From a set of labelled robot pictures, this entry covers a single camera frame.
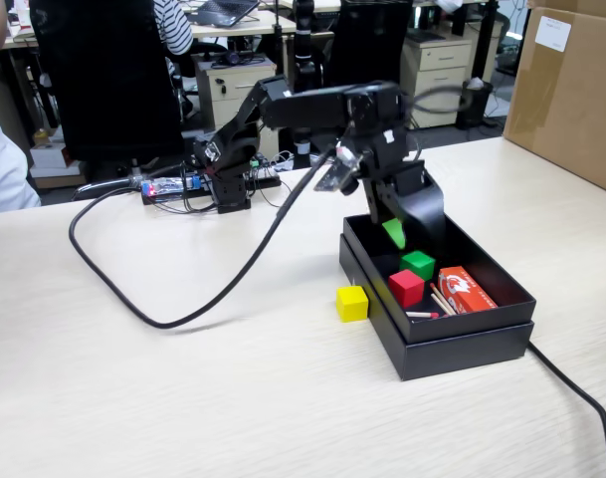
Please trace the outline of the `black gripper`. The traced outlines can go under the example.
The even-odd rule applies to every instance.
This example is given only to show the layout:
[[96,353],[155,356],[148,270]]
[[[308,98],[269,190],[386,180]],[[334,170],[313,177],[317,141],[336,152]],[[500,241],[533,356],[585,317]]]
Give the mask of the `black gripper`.
[[[358,165],[354,178],[364,181],[371,221],[380,225],[397,249],[407,238],[427,249],[443,249],[446,236],[444,195],[424,161],[409,159],[409,129],[356,133]],[[382,201],[382,189],[374,182],[395,182],[394,213]]]

